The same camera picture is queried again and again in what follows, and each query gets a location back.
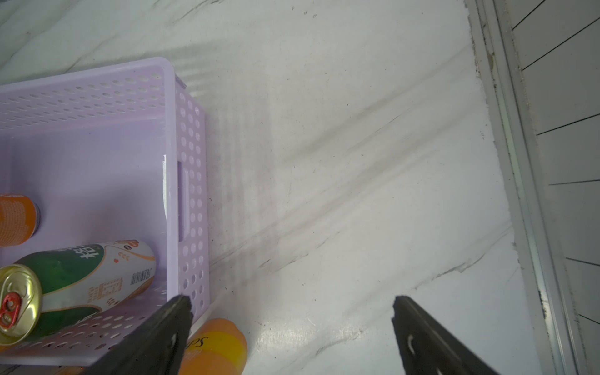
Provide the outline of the purple plastic basket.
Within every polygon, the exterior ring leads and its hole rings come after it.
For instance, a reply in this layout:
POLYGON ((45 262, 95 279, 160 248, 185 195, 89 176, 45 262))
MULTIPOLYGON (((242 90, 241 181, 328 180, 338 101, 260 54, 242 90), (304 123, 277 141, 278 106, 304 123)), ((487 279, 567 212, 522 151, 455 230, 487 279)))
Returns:
POLYGON ((2 368, 93 364, 159 308, 209 308, 205 113, 164 58, 1 88, 1 190, 41 210, 37 233, 1 263, 75 245, 137 239, 157 257, 148 291, 77 326, 1 354, 2 368))

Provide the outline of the orange fanta can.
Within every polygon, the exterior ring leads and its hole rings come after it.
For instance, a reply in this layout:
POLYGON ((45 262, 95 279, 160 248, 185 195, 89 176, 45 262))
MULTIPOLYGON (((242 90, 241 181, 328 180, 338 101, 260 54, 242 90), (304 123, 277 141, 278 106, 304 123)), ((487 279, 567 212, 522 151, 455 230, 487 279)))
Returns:
POLYGON ((179 374, 240 375, 248 359, 244 334, 230 320, 206 321, 188 340, 179 374))
POLYGON ((1 194, 1 247, 22 245, 37 231, 38 205, 25 195, 1 194))

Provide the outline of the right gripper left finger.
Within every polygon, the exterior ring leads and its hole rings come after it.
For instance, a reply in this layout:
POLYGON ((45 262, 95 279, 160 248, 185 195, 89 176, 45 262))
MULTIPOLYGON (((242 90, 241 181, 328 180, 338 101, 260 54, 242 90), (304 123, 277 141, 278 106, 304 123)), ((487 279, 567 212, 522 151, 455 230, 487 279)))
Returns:
POLYGON ((192 303, 178 295, 83 371, 98 375, 177 374, 192 327, 192 303))

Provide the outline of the green brown can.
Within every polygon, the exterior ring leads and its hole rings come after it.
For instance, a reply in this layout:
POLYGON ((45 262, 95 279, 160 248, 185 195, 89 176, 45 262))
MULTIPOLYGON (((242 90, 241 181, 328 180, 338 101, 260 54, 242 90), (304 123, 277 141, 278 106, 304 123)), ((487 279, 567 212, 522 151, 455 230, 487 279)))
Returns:
POLYGON ((52 336, 133 299, 153 283, 157 259, 138 240, 29 254, 1 268, 1 344, 52 336))

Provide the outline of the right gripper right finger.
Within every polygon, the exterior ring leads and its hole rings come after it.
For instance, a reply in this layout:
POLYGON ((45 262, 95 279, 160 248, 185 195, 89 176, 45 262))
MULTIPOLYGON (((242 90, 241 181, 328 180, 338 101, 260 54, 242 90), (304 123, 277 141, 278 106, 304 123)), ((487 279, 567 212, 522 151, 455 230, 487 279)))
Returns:
POLYGON ((496 373, 409 296, 396 297, 393 308, 392 324, 405 373, 496 373))

